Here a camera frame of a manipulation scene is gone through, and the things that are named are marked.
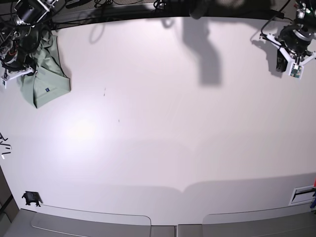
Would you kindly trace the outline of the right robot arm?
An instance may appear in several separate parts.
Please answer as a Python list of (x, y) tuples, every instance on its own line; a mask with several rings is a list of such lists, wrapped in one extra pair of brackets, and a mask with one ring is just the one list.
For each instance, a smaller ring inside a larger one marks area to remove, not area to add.
[(32, 54), (39, 47), (45, 23), (57, 13), (56, 0), (19, 0), (10, 8), (9, 20), (0, 19), (0, 81), (6, 84), (36, 72)]

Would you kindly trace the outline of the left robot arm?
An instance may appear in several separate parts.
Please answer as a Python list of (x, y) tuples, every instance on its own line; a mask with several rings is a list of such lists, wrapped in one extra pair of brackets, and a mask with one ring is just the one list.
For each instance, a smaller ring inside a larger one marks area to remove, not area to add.
[(261, 28), (260, 38), (270, 42), (277, 48), (276, 71), (299, 79), (303, 75), (304, 66), (316, 58), (316, 52), (308, 50), (309, 45), (316, 39), (316, 2), (314, 0), (297, 0), (295, 2), (296, 18), (284, 26), (278, 37), (264, 29), (278, 17), (287, 1)]

